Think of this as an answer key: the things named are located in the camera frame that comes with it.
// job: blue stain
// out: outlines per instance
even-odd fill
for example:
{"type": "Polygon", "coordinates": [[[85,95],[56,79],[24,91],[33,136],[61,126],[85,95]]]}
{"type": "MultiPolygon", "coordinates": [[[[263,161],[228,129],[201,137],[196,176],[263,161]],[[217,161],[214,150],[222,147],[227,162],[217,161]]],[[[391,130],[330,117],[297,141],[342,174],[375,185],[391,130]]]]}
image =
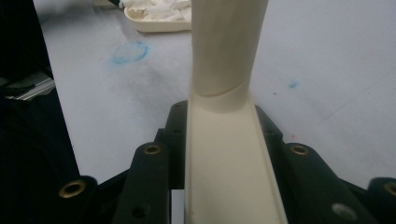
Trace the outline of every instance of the blue stain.
{"type": "Polygon", "coordinates": [[[297,80],[292,80],[291,83],[289,84],[289,89],[294,89],[300,85],[300,82],[297,80]]]}
{"type": "Polygon", "coordinates": [[[149,52],[149,47],[140,41],[129,42],[119,46],[113,55],[113,61],[117,64],[139,62],[149,52]]]}

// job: white tabletop surface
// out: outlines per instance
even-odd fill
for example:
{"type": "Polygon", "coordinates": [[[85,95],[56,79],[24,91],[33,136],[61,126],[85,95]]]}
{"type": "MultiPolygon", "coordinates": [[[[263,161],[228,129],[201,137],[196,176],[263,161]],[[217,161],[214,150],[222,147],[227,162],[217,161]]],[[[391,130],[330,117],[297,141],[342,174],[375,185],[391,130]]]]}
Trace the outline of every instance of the white tabletop surface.
{"type": "MultiPolygon", "coordinates": [[[[191,33],[138,33],[91,1],[35,7],[78,168],[103,182],[188,98],[191,33]]],[[[396,177],[395,12],[390,0],[272,0],[253,68],[256,104],[284,140],[361,187],[396,177]]]]}

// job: white container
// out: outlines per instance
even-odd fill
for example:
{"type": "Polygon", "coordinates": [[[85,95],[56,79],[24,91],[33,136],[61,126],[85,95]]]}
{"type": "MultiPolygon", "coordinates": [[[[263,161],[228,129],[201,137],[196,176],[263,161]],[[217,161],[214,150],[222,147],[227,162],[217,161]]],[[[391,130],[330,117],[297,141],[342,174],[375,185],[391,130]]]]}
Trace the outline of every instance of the white container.
{"type": "Polygon", "coordinates": [[[131,21],[134,29],[140,32],[176,32],[183,30],[191,30],[191,23],[187,21],[142,21],[134,16],[126,7],[124,9],[125,16],[131,21]]]}

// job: white plastic bar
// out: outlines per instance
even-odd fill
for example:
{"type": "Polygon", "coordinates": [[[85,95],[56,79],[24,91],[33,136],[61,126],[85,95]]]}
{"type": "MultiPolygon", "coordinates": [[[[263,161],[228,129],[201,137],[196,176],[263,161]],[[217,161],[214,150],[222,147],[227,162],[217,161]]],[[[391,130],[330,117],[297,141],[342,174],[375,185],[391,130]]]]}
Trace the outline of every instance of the white plastic bar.
{"type": "Polygon", "coordinates": [[[287,223],[250,72],[266,0],[192,1],[187,224],[287,223]]]}

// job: cream-colored cylinder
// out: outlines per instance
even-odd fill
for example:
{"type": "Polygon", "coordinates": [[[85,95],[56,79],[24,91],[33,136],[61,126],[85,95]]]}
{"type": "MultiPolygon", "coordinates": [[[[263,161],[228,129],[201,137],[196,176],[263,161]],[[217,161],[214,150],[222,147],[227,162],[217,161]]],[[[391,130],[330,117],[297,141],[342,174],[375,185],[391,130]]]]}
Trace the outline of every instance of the cream-colored cylinder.
{"type": "Polygon", "coordinates": [[[217,96],[249,83],[267,3],[192,0],[192,87],[197,94],[217,96]]]}

